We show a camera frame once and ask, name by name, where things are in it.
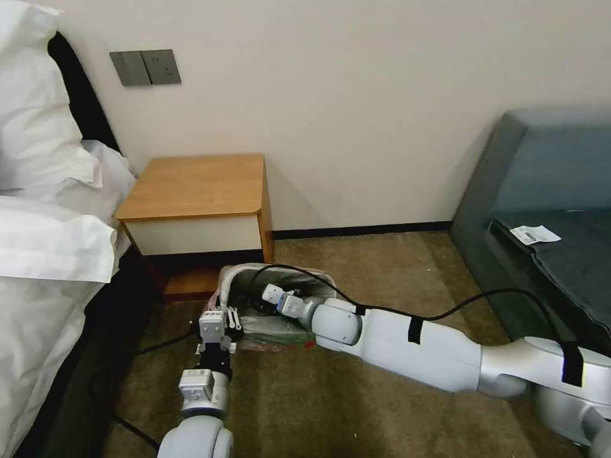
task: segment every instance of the gray light switch panel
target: gray light switch panel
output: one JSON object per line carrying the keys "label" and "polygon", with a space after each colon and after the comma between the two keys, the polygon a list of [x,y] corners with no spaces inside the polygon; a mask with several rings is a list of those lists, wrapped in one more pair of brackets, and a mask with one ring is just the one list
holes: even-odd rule
{"label": "gray light switch panel", "polygon": [[123,86],[148,86],[151,84],[140,51],[111,52],[110,58],[113,60]]}
{"label": "gray light switch panel", "polygon": [[142,51],[142,58],[152,84],[180,84],[172,50]]}

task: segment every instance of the white drawer front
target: white drawer front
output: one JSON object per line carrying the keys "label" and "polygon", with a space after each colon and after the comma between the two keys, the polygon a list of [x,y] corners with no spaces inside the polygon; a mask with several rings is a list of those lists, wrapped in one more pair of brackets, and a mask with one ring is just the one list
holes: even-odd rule
{"label": "white drawer front", "polygon": [[256,215],[132,221],[125,225],[143,255],[261,249]]}

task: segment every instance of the white bedsheet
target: white bedsheet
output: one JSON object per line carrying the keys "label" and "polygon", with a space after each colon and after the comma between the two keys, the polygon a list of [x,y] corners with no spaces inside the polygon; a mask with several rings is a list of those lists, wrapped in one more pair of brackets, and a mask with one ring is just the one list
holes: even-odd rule
{"label": "white bedsheet", "polygon": [[[135,179],[116,151],[99,142],[83,145],[102,165],[102,188],[69,179],[5,194],[93,214],[116,228],[113,214]],[[128,247],[124,234],[117,238],[118,255]],[[32,426],[57,370],[81,335],[85,307],[102,286],[0,277],[0,457],[11,457]]]}

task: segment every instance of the black bed frame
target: black bed frame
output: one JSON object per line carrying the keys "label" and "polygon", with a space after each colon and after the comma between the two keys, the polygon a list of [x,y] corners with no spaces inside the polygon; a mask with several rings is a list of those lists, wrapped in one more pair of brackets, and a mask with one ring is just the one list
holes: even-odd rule
{"label": "black bed frame", "polygon": [[[57,33],[48,51],[62,72],[70,110],[83,138],[99,140],[119,151],[106,115],[70,44]],[[150,276],[131,249],[121,259],[112,282],[87,305],[85,329],[54,378],[15,457],[100,456],[109,422],[92,406],[87,383],[100,364],[135,347],[158,302],[154,291]],[[109,393],[109,403],[115,394]]]}

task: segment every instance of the gray sofa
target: gray sofa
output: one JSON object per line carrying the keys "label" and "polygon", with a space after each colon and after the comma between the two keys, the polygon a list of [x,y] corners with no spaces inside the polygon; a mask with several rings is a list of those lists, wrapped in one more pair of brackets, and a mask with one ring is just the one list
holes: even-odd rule
{"label": "gray sofa", "polygon": [[[519,225],[562,240],[523,246]],[[482,290],[529,289],[563,337],[611,355],[611,109],[505,113],[450,234]],[[528,299],[489,302],[511,338],[550,337]]]}

